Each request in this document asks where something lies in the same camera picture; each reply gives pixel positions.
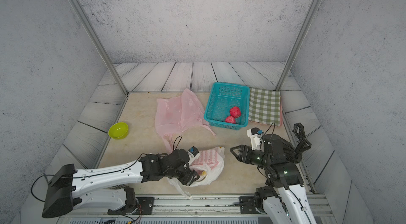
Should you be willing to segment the pink white striped bag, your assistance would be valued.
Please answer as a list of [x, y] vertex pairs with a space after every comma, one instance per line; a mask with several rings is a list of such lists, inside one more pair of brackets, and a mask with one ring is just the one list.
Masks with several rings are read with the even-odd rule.
[[190, 187], [208, 186], [214, 182], [223, 172], [225, 166], [225, 148], [215, 147], [204, 150], [194, 156], [189, 153], [189, 168], [196, 171], [199, 179]]

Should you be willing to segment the pink plastic bag apple print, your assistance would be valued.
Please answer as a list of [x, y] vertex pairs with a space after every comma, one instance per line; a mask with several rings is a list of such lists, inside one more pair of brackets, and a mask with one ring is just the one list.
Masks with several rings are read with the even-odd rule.
[[185, 89], [180, 96], [170, 99], [158, 98], [155, 115], [155, 130], [162, 138], [167, 152], [173, 152], [172, 136], [187, 129], [200, 126], [216, 135], [209, 122], [204, 119], [205, 109], [197, 95]]

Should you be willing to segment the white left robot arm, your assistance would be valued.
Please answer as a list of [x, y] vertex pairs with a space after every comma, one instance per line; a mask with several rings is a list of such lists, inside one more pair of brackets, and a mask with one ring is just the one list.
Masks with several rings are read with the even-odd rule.
[[56, 218], [85, 208], [106, 209], [108, 215], [149, 214], [153, 199], [138, 199], [131, 185], [168, 177], [190, 186], [199, 179], [190, 168], [199, 156], [199, 150], [192, 147], [170, 154], [143, 153], [133, 162], [100, 169], [64, 165], [50, 176], [41, 216]]

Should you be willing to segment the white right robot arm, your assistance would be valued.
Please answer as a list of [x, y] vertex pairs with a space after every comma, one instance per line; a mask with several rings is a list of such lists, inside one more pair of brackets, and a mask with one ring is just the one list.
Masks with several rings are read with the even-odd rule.
[[239, 162], [256, 166], [266, 178], [265, 186], [257, 188], [254, 196], [239, 198], [242, 214], [266, 214], [274, 224], [316, 223], [297, 167], [311, 143], [301, 123], [294, 125], [293, 133], [296, 146], [274, 133], [249, 129], [251, 145], [230, 149]]

